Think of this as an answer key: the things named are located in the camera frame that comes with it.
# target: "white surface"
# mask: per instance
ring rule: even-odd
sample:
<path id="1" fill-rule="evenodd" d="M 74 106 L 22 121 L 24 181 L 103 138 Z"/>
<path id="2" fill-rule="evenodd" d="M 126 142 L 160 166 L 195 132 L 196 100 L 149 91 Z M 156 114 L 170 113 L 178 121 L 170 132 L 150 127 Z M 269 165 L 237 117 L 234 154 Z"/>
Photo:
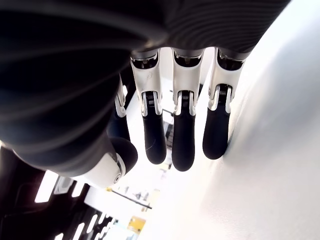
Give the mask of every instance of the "white surface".
<path id="1" fill-rule="evenodd" d="M 320 239 L 319 12 L 294 0 L 247 59 L 216 161 L 202 152 L 200 96 L 195 164 L 171 172 L 139 240 Z"/>
<path id="2" fill-rule="evenodd" d="M 105 212 L 109 216 L 119 220 L 119 223 L 127 226 L 133 215 L 141 211 L 142 206 L 134 203 L 114 192 L 90 187 L 84 203 Z"/>

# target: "black fingertip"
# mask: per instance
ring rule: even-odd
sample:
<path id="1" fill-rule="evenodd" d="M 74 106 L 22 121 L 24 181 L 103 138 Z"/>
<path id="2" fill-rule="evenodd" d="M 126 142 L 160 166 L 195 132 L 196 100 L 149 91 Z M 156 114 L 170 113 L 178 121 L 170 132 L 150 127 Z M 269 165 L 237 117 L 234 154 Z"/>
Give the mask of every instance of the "black fingertip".
<path id="1" fill-rule="evenodd" d="M 202 149 L 204 155 L 211 160 L 221 158 L 228 147 L 230 113 L 226 107 L 218 105 L 215 111 L 207 110 Z"/>
<path id="2" fill-rule="evenodd" d="M 174 115 L 172 163 L 181 172 L 189 170 L 195 159 L 195 119 L 188 111 Z"/>

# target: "white plastic casing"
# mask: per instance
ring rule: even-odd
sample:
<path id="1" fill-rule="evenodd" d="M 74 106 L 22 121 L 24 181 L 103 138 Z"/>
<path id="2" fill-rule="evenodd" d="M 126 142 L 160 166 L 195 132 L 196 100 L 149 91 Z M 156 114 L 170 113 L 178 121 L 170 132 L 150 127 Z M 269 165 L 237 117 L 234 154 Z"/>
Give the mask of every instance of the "white plastic casing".
<path id="1" fill-rule="evenodd" d="M 173 101 L 174 105 L 178 105 L 178 93 L 180 91 L 191 91 L 193 92 L 193 106 L 197 105 L 199 96 L 199 85 L 200 85 L 200 73 L 201 63 L 193 67 L 180 66 L 175 61 L 175 51 L 172 50 L 173 54 Z"/>
<path id="2" fill-rule="evenodd" d="M 232 93 L 231 93 L 231 101 L 232 101 L 232 99 L 234 99 L 235 97 L 235 92 L 237 89 L 242 68 L 244 67 L 244 63 L 242 64 L 241 68 L 238 70 L 225 70 L 218 63 L 218 52 L 219 51 L 215 49 L 214 63 L 213 63 L 211 81 L 209 86 L 209 91 L 210 91 L 209 98 L 211 100 L 214 99 L 217 85 L 227 84 L 232 87 Z"/>
<path id="3" fill-rule="evenodd" d="M 141 105 L 141 112 L 144 111 L 143 106 L 143 98 L 142 93 L 153 91 L 157 92 L 158 95 L 158 102 L 161 103 L 162 98 L 162 86 L 161 86 L 161 78 L 160 78 L 160 51 L 158 51 L 158 61 L 156 65 L 152 68 L 148 69 L 140 69 L 134 66 L 133 62 L 131 61 L 134 82 L 136 87 L 136 92 L 138 94 L 139 102 Z"/>
<path id="4" fill-rule="evenodd" d="M 78 182 L 89 184 L 94 188 L 107 188 L 115 184 L 126 174 L 126 168 L 122 158 L 118 154 L 116 154 L 116 156 L 122 170 L 115 160 L 106 153 L 90 171 L 71 178 Z"/>

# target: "ceiling light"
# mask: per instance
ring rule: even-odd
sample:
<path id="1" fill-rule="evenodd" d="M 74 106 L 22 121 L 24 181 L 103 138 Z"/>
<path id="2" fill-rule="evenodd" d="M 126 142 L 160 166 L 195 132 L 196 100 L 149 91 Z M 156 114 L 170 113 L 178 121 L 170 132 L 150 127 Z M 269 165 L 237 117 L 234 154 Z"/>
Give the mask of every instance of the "ceiling light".
<path id="1" fill-rule="evenodd" d="M 73 240 L 78 240 L 80 238 L 80 235 L 81 235 L 82 230 L 84 229 L 84 227 L 85 227 L 85 223 L 84 222 L 79 224 L 79 226 L 76 229 L 75 234 L 73 236 Z"/>
<path id="2" fill-rule="evenodd" d="M 63 237 L 64 237 L 64 234 L 60 233 L 59 235 L 55 236 L 54 240 L 62 240 Z"/>
<path id="3" fill-rule="evenodd" d="M 103 222 L 104 219 L 105 219 L 105 216 L 106 216 L 106 213 L 105 213 L 105 212 L 102 212 L 102 213 L 101 213 L 101 216 L 100 216 L 100 218 L 99 218 L 98 224 L 102 224 L 102 222 Z"/>
<path id="4" fill-rule="evenodd" d="M 72 197 L 75 198 L 75 197 L 79 197 L 80 194 L 81 194 L 81 191 L 82 189 L 84 188 L 84 183 L 83 182 L 77 182 L 74 189 L 73 189 L 73 192 L 72 192 Z"/>
<path id="5" fill-rule="evenodd" d="M 126 97 L 127 94 L 128 94 L 127 87 L 126 87 L 126 85 L 123 85 L 123 95 L 124 95 L 124 97 Z"/>
<path id="6" fill-rule="evenodd" d="M 35 203 L 45 203 L 48 202 L 51 193 L 56 185 L 59 175 L 53 171 L 47 170 L 43 176 L 42 182 L 35 196 Z"/>
<path id="7" fill-rule="evenodd" d="M 97 218 L 98 218 L 97 214 L 93 215 L 93 217 L 91 218 L 88 229 L 86 230 L 87 234 L 90 233 L 92 231 L 92 229 L 94 228 L 94 225 L 96 223 Z"/>

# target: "ribbed black fabric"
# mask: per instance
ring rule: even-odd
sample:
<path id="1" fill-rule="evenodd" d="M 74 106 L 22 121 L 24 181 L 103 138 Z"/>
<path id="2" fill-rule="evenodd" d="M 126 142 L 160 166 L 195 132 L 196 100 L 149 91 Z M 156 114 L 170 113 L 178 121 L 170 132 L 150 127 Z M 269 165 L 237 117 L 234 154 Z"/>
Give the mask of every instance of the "ribbed black fabric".
<path id="1" fill-rule="evenodd" d="M 247 53 L 288 2 L 3 0 L 0 140 L 35 167 L 83 173 L 112 150 L 106 127 L 132 51 Z"/>

